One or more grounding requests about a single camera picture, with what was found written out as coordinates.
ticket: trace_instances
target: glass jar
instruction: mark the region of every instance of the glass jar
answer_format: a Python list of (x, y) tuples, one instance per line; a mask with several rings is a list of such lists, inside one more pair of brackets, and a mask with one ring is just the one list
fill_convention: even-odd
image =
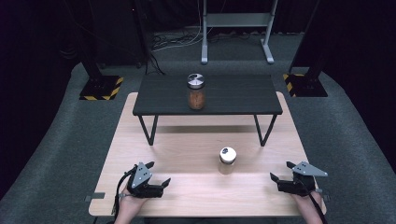
[(187, 100), (189, 107), (194, 110), (202, 109), (205, 105), (205, 78), (201, 74), (191, 74), (187, 78)]
[(231, 147), (225, 147), (219, 154), (219, 172), (223, 175), (229, 175), (233, 172), (236, 152)]

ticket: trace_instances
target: metal stand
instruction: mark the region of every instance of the metal stand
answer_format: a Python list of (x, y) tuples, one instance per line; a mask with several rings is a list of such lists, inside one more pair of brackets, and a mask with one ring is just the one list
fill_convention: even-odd
[(206, 64), (207, 59), (207, 27), (264, 27), (265, 38), (261, 39), (262, 49), (268, 63), (274, 63), (274, 57), (268, 47), (272, 25), (276, 12), (277, 0), (274, 0), (270, 13), (207, 13), (206, 0), (204, 0), (201, 63)]

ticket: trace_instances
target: gray carpet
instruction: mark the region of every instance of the gray carpet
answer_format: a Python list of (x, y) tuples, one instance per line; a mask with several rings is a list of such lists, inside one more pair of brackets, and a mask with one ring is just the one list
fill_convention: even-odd
[[(332, 197), (327, 203), (329, 223), (396, 223), (396, 176), (343, 89), (321, 74), (329, 97), (288, 95), (282, 75), (288, 72), (301, 38), (272, 35), (276, 62), (271, 65), (264, 60), (257, 35), (210, 43), (207, 65), (200, 64), (200, 44), (154, 55), (168, 76), (272, 75), (276, 90), (286, 96), (309, 161), (329, 173), (317, 178)], [(118, 66), (102, 72), (124, 77), (115, 100), (80, 101), (88, 76), (81, 64), (75, 67), (56, 119), (0, 202), (0, 223), (93, 223), (84, 199), (96, 187), (126, 97), (138, 91), (145, 69)], [(96, 223), (109, 220), (99, 217)], [(304, 223), (300, 217), (277, 221)]]

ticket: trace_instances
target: black table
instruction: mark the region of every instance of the black table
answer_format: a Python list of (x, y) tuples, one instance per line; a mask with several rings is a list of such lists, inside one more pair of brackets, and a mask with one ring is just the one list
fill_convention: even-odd
[[(205, 76), (205, 106), (192, 110), (187, 101), (187, 76), (144, 77), (133, 114), (139, 117), (150, 146), (154, 143), (158, 117), (171, 115), (253, 115), (263, 147), (282, 107), (270, 76)], [(273, 115), (262, 139), (257, 115)], [(154, 116), (149, 136), (143, 116)]]

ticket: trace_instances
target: jar lid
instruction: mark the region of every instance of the jar lid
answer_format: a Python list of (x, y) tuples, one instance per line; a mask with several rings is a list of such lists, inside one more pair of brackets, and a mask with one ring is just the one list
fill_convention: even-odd
[(201, 89), (205, 85), (205, 78), (201, 74), (191, 74), (187, 78), (187, 86), (191, 89)]
[(236, 152), (231, 147), (225, 147), (220, 151), (220, 159), (224, 163), (233, 163), (236, 159)]

